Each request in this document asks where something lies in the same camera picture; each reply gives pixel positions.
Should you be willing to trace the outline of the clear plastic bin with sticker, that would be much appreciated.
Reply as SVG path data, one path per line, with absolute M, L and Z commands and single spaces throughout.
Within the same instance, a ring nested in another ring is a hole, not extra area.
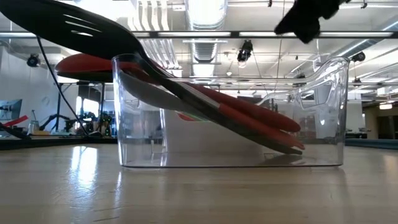
M 128 93 L 120 82 L 113 82 L 114 109 L 119 163 L 136 169 L 201 167 L 294 167 L 340 166 L 346 131 L 348 61 L 333 58 L 309 80 L 290 90 L 272 92 L 261 98 L 231 95 L 213 86 L 189 82 L 240 98 L 278 112 L 301 127 L 294 133 L 305 146 L 301 154 L 284 154 L 266 149 L 249 154 L 183 154 L 167 151 L 162 108 L 148 105 Z

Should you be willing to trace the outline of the grey silicone spoon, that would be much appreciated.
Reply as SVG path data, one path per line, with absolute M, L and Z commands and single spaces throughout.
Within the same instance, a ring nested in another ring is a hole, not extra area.
M 119 73 L 119 79 L 121 80 L 125 90 L 135 98 L 147 103 L 148 105 L 162 108 L 165 110 L 180 111 L 194 116 L 208 119 L 201 112 L 193 108 L 192 106 L 184 103 L 180 98 L 175 95 L 168 93 L 160 88 L 157 88 L 151 84 L 139 80 L 133 76 L 128 75 L 125 72 Z

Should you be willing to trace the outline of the red spoon with steel handle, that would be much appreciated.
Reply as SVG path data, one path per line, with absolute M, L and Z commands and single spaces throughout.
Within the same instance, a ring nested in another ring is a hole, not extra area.
M 136 63 L 133 62 L 128 55 L 124 55 L 119 65 L 115 65 L 109 59 L 103 59 L 88 54 L 76 54 L 63 59 L 56 65 L 55 69 L 57 73 L 111 72 L 113 75 L 113 82 L 120 82 L 122 84 L 119 79 L 119 73 L 125 72 L 128 74 L 127 71 L 122 69 L 123 62 Z M 151 78 L 154 78 L 149 74 L 148 70 L 144 69 L 141 65 L 139 66 Z M 299 154 L 305 149 L 304 144 L 294 137 L 293 132 L 272 128 L 260 121 L 246 116 L 242 112 L 239 112 L 226 104 L 218 103 L 193 87 L 189 87 L 187 82 L 178 82 L 177 86 L 183 90 L 183 95 L 181 97 L 169 90 L 166 90 L 161 84 L 160 86 L 155 87 L 180 98 L 184 103 L 192 106 L 208 117 L 208 121 L 229 129 L 230 131 L 262 146 L 286 154 Z

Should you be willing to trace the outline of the black slotted spoon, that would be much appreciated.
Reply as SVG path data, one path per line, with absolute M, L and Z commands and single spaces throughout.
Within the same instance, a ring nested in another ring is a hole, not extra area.
M 112 61 L 128 55 L 166 90 L 183 95 L 178 82 L 146 54 L 140 40 L 111 19 L 56 0 L 0 0 L 0 13 L 38 38 L 84 54 Z

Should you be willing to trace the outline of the red background bar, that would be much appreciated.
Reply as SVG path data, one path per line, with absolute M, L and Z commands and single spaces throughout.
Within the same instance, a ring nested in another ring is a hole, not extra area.
M 24 122 L 24 121 L 26 121 L 28 119 L 29 119 L 28 116 L 24 115 L 24 116 L 21 116 L 20 118 L 17 118 L 15 120 L 12 120 L 12 121 L 9 121 L 7 123 L 4 123 L 3 125 L 6 126 L 6 127 L 15 126 L 15 125 L 17 125 L 19 123 L 22 123 L 22 122 Z

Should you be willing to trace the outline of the small monitor screen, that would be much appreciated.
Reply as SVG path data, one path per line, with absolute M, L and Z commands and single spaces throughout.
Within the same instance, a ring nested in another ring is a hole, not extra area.
M 15 120 L 20 117 L 22 99 L 0 100 L 0 121 Z

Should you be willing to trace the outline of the silver ventilation duct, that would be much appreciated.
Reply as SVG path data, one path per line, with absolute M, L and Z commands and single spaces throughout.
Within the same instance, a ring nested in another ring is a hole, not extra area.
M 228 0 L 184 0 L 187 24 L 193 31 L 218 31 L 224 26 Z M 212 77 L 218 43 L 216 39 L 193 39 L 191 44 L 194 77 Z

